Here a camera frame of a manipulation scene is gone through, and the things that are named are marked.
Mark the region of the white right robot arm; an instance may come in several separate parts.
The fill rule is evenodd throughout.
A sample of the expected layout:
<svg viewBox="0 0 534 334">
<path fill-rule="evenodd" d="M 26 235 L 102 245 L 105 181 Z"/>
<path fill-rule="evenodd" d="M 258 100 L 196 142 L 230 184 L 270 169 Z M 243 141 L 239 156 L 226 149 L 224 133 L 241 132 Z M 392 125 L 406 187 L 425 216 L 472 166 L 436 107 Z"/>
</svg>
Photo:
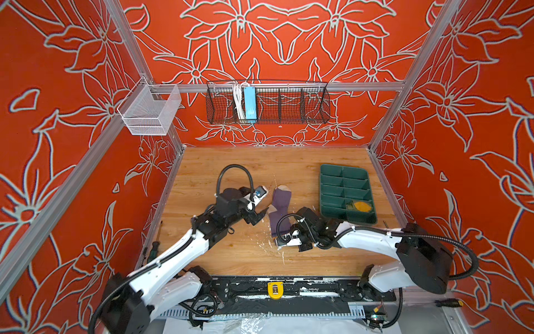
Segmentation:
<svg viewBox="0 0 534 334">
<path fill-rule="evenodd" d="M 368 265 L 360 276 L 358 290 L 366 299 L 410 287 L 443 295 L 450 281 L 468 278 L 479 268 L 479 259 L 468 246 L 430 235 L 417 224 L 381 229 L 340 219 L 326 221 L 303 207 L 277 222 L 275 236 L 278 246 L 296 246 L 301 252 L 361 249 L 389 257 L 387 264 Z"/>
</svg>

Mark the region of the purple sock beige toe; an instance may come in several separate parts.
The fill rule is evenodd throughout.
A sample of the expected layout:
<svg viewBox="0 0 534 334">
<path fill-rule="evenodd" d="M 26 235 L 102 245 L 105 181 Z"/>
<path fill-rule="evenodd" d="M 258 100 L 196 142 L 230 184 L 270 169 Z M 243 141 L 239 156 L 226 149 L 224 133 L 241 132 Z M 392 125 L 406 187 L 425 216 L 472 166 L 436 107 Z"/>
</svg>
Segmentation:
<svg viewBox="0 0 534 334">
<path fill-rule="evenodd" d="M 270 222 L 271 236 L 276 237 L 276 227 L 278 221 L 288 214 L 291 204 L 292 192 L 286 185 L 280 185 L 273 192 L 272 203 L 268 207 L 268 218 Z"/>
</svg>

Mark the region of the green striped sock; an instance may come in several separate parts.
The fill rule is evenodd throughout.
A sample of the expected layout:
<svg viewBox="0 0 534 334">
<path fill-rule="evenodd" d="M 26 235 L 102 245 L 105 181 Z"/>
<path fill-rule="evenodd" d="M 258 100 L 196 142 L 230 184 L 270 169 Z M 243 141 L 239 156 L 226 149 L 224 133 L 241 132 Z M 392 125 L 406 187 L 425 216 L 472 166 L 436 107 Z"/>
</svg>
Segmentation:
<svg viewBox="0 0 534 334">
<path fill-rule="evenodd" d="M 352 208 L 358 212 L 371 212 L 373 210 L 372 205 L 364 201 L 353 201 Z"/>
</svg>

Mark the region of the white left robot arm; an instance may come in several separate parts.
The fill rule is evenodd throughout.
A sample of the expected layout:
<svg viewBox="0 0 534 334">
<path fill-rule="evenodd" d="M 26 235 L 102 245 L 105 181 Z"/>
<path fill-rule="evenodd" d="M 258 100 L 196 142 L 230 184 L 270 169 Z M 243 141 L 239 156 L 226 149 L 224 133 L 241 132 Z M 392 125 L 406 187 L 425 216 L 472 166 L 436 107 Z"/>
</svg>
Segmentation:
<svg viewBox="0 0 534 334">
<path fill-rule="evenodd" d="M 266 211 L 255 208 L 267 194 L 264 186 L 218 194 L 216 203 L 194 216 L 191 229 L 168 250 L 128 276 L 116 274 L 108 281 L 88 332 L 95 333 L 102 323 L 110 333 L 144 333 L 161 313 L 196 298 L 207 278 L 192 270 L 181 276 L 180 271 L 226 237 L 234 224 L 258 224 Z"/>
</svg>

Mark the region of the green plastic divider tray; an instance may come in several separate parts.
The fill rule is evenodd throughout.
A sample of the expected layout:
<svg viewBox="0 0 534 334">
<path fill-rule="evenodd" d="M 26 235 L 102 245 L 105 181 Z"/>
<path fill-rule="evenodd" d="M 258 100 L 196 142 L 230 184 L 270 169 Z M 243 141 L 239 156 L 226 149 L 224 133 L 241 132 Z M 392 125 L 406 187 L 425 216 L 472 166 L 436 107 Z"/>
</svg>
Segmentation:
<svg viewBox="0 0 534 334">
<path fill-rule="evenodd" d="M 319 210 L 323 217 L 357 225 L 377 223 L 369 173 L 363 168 L 323 164 L 319 173 Z M 358 212 L 353 201 L 372 205 L 371 212 Z"/>
</svg>

